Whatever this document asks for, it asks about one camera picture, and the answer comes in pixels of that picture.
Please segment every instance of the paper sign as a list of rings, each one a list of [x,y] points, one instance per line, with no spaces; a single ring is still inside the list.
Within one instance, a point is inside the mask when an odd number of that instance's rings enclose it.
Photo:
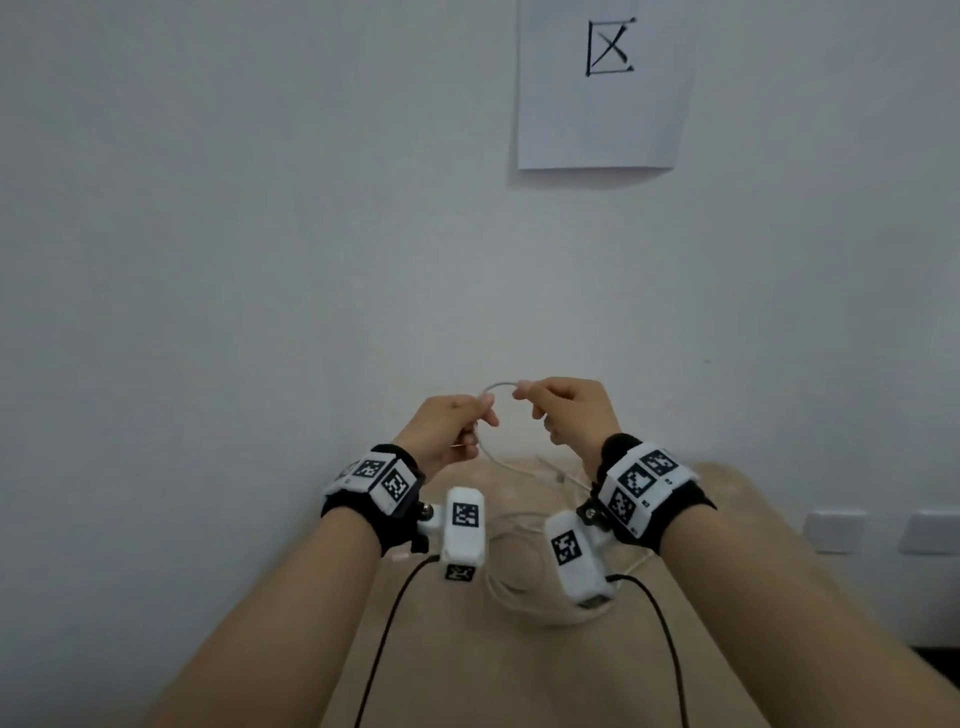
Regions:
[[[699,0],[521,0],[517,167],[672,167]]]

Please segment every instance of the white wall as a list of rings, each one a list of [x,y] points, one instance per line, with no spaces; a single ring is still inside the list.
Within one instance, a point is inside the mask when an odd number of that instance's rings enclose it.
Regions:
[[[505,377],[867,508],[844,571],[960,644],[896,553],[960,506],[960,6],[774,6],[707,3],[654,175],[515,171],[515,0],[5,3],[0,713],[135,716],[325,473]]]

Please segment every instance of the wall socket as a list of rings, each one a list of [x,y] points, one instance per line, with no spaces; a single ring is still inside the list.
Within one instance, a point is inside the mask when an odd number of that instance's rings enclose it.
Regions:
[[[960,554],[960,510],[923,510],[911,515],[900,541],[900,552],[928,556]]]
[[[804,522],[804,538],[817,553],[856,553],[866,524],[866,511],[813,511]]]

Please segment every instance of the black cable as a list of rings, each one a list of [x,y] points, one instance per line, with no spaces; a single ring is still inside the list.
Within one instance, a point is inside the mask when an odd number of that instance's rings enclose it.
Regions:
[[[394,600],[394,608],[390,610],[390,616],[387,617],[387,626],[383,628],[383,637],[380,638],[380,646],[376,649],[376,657],[373,658],[373,667],[370,668],[370,677],[367,678],[367,687],[364,688],[363,698],[360,700],[360,710],[357,711],[357,719],[353,723],[353,728],[360,728],[360,721],[363,719],[363,712],[367,707],[367,698],[370,697],[370,688],[373,686],[373,677],[376,674],[376,667],[380,664],[380,656],[383,654],[383,645],[387,643],[387,635],[390,634],[390,625],[394,623],[396,608],[400,606],[400,600],[403,598],[403,593],[407,591],[407,587],[410,586],[410,582],[414,580],[414,576],[417,575],[418,571],[420,571],[427,564],[436,564],[438,561],[440,561],[440,554],[438,553],[423,559],[423,561],[414,567],[414,570],[410,572],[409,576],[407,576],[407,580],[403,582],[403,586],[400,587],[400,591],[397,593],[396,599]]]
[[[625,573],[613,573],[607,577],[607,581],[631,581],[640,589],[643,590],[643,593],[647,595],[647,598],[650,599],[650,603],[654,605],[654,609],[657,610],[657,617],[660,618],[660,626],[663,627],[663,636],[666,637],[666,645],[670,648],[670,657],[673,658],[673,670],[677,675],[677,697],[680,699],[680,724],[683,728],[689,728],[690,724],[686,719],[686,696],[684,694],[684,674],[680,670],[680,658],[677,656],[677,648],[673,646],[673,637],[670,636],[670,628],[666,625],[666,619],[663,618],[663,612],[660,610],[660,605],[657,603],[657,600],[654,599],[654,596],[650,593],[650,590],[643,586],[639,579],[629,576]]]

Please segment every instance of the hand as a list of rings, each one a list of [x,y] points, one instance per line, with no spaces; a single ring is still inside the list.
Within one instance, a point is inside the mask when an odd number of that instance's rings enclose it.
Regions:
[[[532,402],[535,420],[546,415],[543,427],[550,433],[550,442],[570,445],[584,461],[589,478],[596,480],[603,444],[621,431],[603,384],[564,376],[524,379],[514,390],[514,399]]]
[[[429,480],[452,463],[477,456],[478,420],[497,427],[500,420],[492,410],[493,395],[477,399],[472,395],[431,397],[394,439],[394,445],[409,452]]]

